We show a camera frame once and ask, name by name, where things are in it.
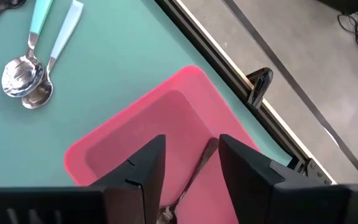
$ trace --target white spoon handle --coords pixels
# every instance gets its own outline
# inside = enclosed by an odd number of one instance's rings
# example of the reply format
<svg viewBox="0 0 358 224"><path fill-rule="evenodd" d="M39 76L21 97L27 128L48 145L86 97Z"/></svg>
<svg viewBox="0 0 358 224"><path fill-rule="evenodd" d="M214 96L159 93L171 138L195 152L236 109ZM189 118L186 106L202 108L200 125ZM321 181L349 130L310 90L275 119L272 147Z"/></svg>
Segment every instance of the white spoon handle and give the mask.
<svg viewBox="0 0 358 224"><path fill-rule="evenodd" d="M73 33L78 21L80 20L82 9L84 4L73 0L73 3L68 10L65 21L63 22L62 28L60 28L59 35L57 36L55 45L53 46L51 58L57 59L65 47L68 39Z"/></svg>

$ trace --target pink tray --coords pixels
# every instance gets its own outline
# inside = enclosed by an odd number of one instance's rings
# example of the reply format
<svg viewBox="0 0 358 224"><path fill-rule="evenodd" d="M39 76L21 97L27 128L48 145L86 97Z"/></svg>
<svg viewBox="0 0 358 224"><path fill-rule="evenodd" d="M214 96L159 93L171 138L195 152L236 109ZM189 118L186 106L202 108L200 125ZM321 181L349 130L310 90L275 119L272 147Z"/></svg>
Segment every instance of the pink tray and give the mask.
<svg viewBox="0 0 358 224"><path fill-rule="evenodd" d="M78 185L87 186L156 135L166 134L160 205L168 205L185 187L208 139L222 133L257 149L204 72L188 66L74 143L65 155L65 167ZM176 211L180 223L237 223L218 152Z"/></svg>

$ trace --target teal table surface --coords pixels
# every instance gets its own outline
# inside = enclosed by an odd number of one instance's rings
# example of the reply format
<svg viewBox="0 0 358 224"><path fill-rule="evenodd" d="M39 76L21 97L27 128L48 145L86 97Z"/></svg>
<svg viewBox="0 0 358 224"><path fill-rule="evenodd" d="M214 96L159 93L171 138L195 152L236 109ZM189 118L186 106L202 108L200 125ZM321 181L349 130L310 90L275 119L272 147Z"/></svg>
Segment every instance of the teal table surface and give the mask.
<svg viewBox="0 0 358 224"><path fill-rule="evenodd" d="M25 54L34 0L0 17L0 187L74 185L68 147L186 65L202 68L262 152L291 159L153 0L82 0L78 27L37 110L1 88L4 66ZM71 0L55 0L35 50L46 64Z"/></svg>

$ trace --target gray floor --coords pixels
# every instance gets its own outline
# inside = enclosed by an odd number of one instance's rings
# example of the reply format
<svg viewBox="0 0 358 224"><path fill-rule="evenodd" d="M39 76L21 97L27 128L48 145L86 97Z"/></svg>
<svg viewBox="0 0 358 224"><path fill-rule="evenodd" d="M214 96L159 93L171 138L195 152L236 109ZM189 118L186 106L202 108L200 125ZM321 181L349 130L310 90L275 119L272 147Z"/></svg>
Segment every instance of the gray floor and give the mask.
<svg viewBox="0 0 358 224"><path fill-rule="evenodd" d="M275 72L266 99L340 183L358 183L351 164L222 0L182 0L244 73ZM358 48L337 11L315 0L235 0L358 159Z"/></svg>

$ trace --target pink plastic container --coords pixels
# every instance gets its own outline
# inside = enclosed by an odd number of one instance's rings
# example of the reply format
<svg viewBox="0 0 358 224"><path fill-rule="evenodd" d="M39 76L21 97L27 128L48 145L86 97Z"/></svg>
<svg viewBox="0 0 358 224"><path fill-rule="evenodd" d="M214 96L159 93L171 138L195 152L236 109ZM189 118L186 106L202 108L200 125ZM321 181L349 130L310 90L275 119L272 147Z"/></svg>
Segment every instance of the pink plastic container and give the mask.
<svg viewBox="0 0 358 224"><path fill-rule="evenodd" d="M188 66L74 143L65 155L65 167L78 185L87 186L156 135L166 134L160 205L168 205L190 179L208 139L222 133L257 149L204 72ZM176 212L180 223L237 223L218 152L200 172Z"/></svg>

